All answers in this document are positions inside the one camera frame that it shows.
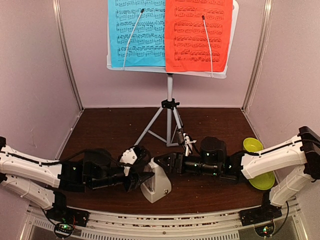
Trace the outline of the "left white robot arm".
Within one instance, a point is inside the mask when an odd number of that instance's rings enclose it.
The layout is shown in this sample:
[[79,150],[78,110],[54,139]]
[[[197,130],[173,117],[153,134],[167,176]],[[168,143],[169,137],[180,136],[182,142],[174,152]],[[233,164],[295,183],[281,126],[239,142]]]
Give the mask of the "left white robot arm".
[[51,210],[61,222],[72,218],[61,192],[45,190],[37,183],[60,191],[83,193],[122,184],[126,192],[138,188],[154,176],[144,168],[151,161],[144,147],[133,146],[119,159],[103,148],[83,149],[65,159],[51,160],[19,152],[0,138],[0,183],[18,192],[45,210]]

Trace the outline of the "blue sheet music paper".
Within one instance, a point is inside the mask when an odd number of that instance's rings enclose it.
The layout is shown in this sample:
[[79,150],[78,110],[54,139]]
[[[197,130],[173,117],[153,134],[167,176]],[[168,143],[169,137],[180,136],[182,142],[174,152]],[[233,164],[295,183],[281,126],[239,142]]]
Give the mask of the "blue sheet music paper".
[[109,0],[112,68],[164,67],[164,0]]

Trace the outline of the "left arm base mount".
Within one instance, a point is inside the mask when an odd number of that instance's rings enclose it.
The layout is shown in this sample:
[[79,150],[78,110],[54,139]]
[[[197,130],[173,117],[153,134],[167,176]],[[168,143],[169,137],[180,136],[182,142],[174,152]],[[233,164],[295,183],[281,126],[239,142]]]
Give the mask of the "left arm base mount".
[[41,209],[46,219],[53,225],[53,233],[60,239],[69,238],[76,227],[86,227],[90,213],[85,210],[66,207],[65,209]]

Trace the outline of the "silver tripod stand legs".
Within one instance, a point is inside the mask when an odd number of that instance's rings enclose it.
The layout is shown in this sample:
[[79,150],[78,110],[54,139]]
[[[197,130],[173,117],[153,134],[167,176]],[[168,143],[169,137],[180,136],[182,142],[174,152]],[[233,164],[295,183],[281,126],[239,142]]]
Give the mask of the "silver tripod stand legs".
[[[138,145],[144,136],[148,133],[158,140],[165,143],[167,147],[175,147],[179,146],[180,134],[177,134],[177,142],[174,142],[176,131],[183,132],[183,121],[178,112],[179,102],[176,102],[173,98],[173,82],[174,82],[174,74],[167,73],[167,98],[161,102],[160,107],[157,112],[154,114],[152,119],[149,121],[141,135],[135,141],[134,145]],[[151,130],[152,125],[156,122],[157,118],[161,115],[163,110],[166,110],[166,137],[163,138],[157,133]]]

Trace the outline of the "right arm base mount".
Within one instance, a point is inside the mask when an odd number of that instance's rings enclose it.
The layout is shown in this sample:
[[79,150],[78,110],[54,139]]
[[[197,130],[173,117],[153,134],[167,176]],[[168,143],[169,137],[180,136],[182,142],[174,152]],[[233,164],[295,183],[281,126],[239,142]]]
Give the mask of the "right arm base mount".
[[262,238],[270,237],[276,230],[274,220],[282,216],[280,209],[262,209],[261,207],[241,210],[239,217],[242,226],[254,226],[255,233]]

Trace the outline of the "white metronome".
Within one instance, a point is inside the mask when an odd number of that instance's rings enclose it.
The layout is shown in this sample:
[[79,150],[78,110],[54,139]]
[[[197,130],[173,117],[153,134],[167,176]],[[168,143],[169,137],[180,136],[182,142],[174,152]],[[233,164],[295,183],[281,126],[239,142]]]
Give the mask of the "white metronome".
[[140,186],[144,197],[153,204],[171,192],[172,184],[163,168],[155,163],[153,158],[144,170],[148,173],[154,173],[151,178],[144,181]]

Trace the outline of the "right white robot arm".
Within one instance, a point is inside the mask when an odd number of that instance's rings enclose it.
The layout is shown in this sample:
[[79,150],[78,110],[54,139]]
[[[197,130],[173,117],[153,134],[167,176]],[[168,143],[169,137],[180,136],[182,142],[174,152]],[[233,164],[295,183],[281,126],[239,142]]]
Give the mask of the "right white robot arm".
[[226,143],[207,136],[200,143],[197,156],[172,152],[153,161],[167,173],[194,173],[219,177],[237,183],[240,177],[254,179],[265,173],[294,166],[294,169],[266,195],[266,202],[256,210],[259,220],[268,220],[277,209],[309,182],[320,178],[320,137],[307,126],[291,139],[264,150],[241,150],[227,154]]

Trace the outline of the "white perforated music stand desk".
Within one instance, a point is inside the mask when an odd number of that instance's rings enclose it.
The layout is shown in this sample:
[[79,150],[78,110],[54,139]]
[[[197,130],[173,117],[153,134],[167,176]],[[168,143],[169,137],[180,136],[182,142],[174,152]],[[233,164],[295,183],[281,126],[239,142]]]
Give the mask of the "white perforated music stand desk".
[[225,78],[235,0],[110,0],[107,67]]

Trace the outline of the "red sheet music paper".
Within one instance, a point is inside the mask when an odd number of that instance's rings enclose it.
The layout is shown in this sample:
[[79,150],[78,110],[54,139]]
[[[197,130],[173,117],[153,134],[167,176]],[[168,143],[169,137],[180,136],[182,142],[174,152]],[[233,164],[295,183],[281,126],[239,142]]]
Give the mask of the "red sheet music paper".
[[223,72],[227,65],[233,9],[231,0],[166,1],[166,71]]

